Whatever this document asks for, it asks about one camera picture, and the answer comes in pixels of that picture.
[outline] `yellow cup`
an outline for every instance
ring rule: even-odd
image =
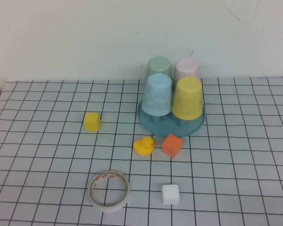
[[[180,79],[176,85],[173,114],[182,120],[197,119],[202,114],[202,84],[193,77]]]

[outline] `blue tray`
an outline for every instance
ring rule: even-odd
[[[161,116],[159,119],[152,117],[143,111],[141,104],[142,101],[137,108],[139,121],[147,130],[159,137],[166,138],[169,134],[173,134],[176,137],[186,137],[197,131],[206,118],[206,109],[204,106],[202,115],[199,118],[186,121],[176,118],[172,112]]]

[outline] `white wall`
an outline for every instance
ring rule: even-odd
[[[141,78],[192,51],[203,77],[283,76],[283,0],[0,0],[8,81]]]

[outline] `plastic cup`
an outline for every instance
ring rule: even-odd
[[[171,79],[165,74],[153,74],[147,80],[141,108],[151,115],[153,123],[158,123],[160,116],[171,112],[171,98]]]
[[[185,77],[193,77],[200,80],[199,64],[196,60],[185,58],[176,64],[173,89],[176,88],[177,82]]]
[[[185,77],[177,83],[172,106],[173,114],[181,120],[193,120],[201,116],[202,84],[193,77]]]
[[[153,74],[165,74],[172,79],[171,75],[171,63],[164,56],[155,56],[151,58],[148,62],[146,80],[150,75]]]

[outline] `yellow block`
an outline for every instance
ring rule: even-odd
[[[100,114],[98,112],[86,112],[84,126],[87,131],[99,131]]]

